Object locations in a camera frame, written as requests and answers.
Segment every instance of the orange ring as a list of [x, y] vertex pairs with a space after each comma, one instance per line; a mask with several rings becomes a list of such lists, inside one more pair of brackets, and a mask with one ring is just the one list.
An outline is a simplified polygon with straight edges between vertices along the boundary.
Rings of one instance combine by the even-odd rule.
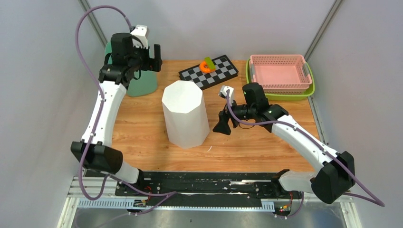
[[200, 71], [202, 71], [202, 72], [205, 73], [205, 74], [214, 72], [214, 70], [211, 70], [211, 69], [207, 66], [206, 61], [201, 62], [200, 65], [199, 65], [199, 68], [200, 68]]

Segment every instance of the wooden table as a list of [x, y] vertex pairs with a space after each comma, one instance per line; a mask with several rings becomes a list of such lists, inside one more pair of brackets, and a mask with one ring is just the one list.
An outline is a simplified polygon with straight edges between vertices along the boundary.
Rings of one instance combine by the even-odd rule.
[[[246, 84], [244, 60], [233, 61], [239, 70], [238, 77], [203, 91], [211, 129], [203, 145], [184, 150], [170, 143], [161, 102], [163, 90], [179, 80], [179, 71], [200, 62], [201, 60], [165, 60], [162, 71], [157, 75], [157, 91], [141, 97], [125, 96], [113, 134], [113, 148], [122, 151], [124, 160], [147, 171], [313, 171], [299, 153], [263, 127], [255, 126], [247, 130], [238, 127], [232, 130], [230, 136], [212, 132], [218, 121], [218, 112], [226, 102], [217, 95], [221, 85], [235, 88], [235, 100], [238, 104], [245, 103], [242, 93], [242, 86]], [[307, 99], [276, 103], [317, 137]]]

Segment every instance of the checkerboard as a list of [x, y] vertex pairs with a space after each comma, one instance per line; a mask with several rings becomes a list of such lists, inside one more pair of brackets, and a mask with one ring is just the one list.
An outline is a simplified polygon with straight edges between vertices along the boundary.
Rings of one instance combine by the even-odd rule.
[[238, 76], [238, 70], [226, 55], [214, 58], [212, 61], [215, 65], [214, 72], [203, 73], [199, 65], [196, 65], [180, 71], [179, 78], [183, 81], [193, 81], [203, 90]]

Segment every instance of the white wall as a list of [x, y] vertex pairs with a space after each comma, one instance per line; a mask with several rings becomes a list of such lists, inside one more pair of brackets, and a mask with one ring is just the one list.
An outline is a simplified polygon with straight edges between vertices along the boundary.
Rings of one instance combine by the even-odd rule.
[[[74, 48], [77, 1], [8, 1], [0, 8], [0, 227], [53, 228], [78, 162], [70, 152], [96, 88]], [[98, 72], [103, 48], [86, 22], [81, 46]]]
[[403, 222], [402, 9], [401, 0], [345, 0], [309, 60], [328, 142], [354, 155], [358, 178], [386, 204], [356, 200], [364, 228]]
[[[133, 25], [150, 28], [163, 59], [202, 59], [227, 54], [302, 54], [309, 48], [334, 0], [89, 0], [113, 4]], [[119, 14], [95, 16], [109, 40], [127, 29]]]

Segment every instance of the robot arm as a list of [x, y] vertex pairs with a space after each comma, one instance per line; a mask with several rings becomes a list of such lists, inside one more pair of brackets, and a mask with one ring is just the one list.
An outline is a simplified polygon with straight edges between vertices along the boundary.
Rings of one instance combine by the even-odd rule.
[[154, 45], [154, 58], [149, 56], [146, 39], [147, 26], [137, 25], [131, 33], [116, 33], [111, 38], [112, 64], [104, 66], [99, 73], [99, 82], [105, 99], [98, 92], [91, 120], [80, 142], [72, 142], [71, 152], [80, 161], [84, 148], [91, 136], [98, 110], [103, 103], [103, 111], [85, 157], [84, 167], [115, 177], [131, 184], [141, 186], [142, 171], [130, 166], [123, 160], [120, 151], [111, 148], [112, 133], [120, 103], [126, 94], [130, 81], [137, 70], [160, 71], [162, 60], [159, 45]]
[[[354, 158], [350, 153], [338, 153], [336, 150], [322, 144], [303, 129], [280, 105], [269, 104], [263, 88], [258, 83], [247, 84], [242, 90], [246, 100], [246, 104], [243, 105], [237, 105], [231, 99], [233, 97], [233, 89], [229, 90], [228, 86], [223, 86], [220, 91], [221, 97], [226, 97], [227, 91], [229, 92], [229, 104], [237, 119], [254, 119], [257, 123], [270, 121], [269, 124], [262, 126], [270, 133], [274, 133], [288, 142], [315, 169], [315, 172], [308, 173], [293, 172], [290, 170], [279, 172], [272, 179], [273, 191], [278, 196], [285, 195], [288, 191], [304, 191], [314, 193], [323, 202], [330, 204], [355, 184], [354, 180], [342, 167], [325, 155], [307, 136], [313, 138], [325, 151], [339, 159], [354, 174]], [[213, 129], [214, 132], [229, 135], [231, 133], [231, 129], [228, 126], [229, 119], [233, 123], [233, 128], [239, 124], [228, 111], [227, 105], [219, 113], [219, 119], [219, 122]]]

